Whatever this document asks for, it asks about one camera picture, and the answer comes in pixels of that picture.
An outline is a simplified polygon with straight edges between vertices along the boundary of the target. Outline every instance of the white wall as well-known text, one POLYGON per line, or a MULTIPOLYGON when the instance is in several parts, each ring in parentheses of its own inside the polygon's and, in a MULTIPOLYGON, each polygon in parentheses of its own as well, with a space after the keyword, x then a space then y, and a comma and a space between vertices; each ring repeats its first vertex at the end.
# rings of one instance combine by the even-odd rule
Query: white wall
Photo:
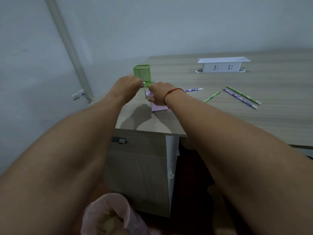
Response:
POLYGON ((0 0, 0 174, 66 115, 80 83, 44 0, 0 0))
POLYGON ((313 0, 57 0, 95 95, 151 55, 313 47, 313 0))

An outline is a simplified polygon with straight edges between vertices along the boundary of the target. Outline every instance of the green pen holder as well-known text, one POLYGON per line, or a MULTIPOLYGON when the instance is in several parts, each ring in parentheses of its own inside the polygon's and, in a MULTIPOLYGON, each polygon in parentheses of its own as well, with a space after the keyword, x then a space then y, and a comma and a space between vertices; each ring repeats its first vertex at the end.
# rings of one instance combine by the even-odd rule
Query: green pen holder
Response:
POLYGON ((135 77, 143 80, 146 87, 151 84, 150 65, 137 65, 133 70, 135 77))

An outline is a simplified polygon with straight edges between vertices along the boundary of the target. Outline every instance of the desk drawer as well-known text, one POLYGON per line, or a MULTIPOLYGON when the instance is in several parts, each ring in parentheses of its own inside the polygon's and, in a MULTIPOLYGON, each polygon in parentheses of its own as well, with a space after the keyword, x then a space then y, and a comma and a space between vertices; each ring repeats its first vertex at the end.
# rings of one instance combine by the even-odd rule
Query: desk drawer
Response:
POLYGON ((113 136, 125 138, 127 143, 111 142, 109 150, 166 157, 166 140, 163 134, 115 129, 113 136))

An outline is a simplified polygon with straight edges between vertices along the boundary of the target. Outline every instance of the plastic bag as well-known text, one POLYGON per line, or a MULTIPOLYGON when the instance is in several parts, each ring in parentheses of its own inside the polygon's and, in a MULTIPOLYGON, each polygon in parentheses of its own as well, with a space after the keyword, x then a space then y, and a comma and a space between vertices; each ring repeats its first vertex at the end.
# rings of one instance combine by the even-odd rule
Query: plastic bag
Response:
POLYGON ((80 233, 97 235, 98 222, 104 214, 109 214, 112 210, 124 220, 123 226, 131 235, 149 235, 145 222, 139 214, 133 211, 127 199, 119 193, 105 194, 88 205, 85 209, 80 233))

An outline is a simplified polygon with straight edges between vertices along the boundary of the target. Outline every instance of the purple pencil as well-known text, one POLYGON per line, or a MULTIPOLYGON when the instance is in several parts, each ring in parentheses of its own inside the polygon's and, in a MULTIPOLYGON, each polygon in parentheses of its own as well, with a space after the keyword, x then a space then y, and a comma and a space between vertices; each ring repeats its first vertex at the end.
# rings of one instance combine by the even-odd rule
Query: purple pencil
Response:
POLYGON ((242 102, 246 103, 248 106, 252 107, 253 109, 255 109, 255 110, 257 109, 256 106, 252 105, 249 101, 246 101, 246 100, 242 99, 241 97, 239 97, 239 96, 236 95, 235 93, 233 93, 233 92, 231 92, 231 91, 229 91, 229 90, 227 90, 227 89, 223 89, 223 90, 224 90, 225 92, 231 94, 232 96, 236 97, 237 99, 241 100, 242 102))

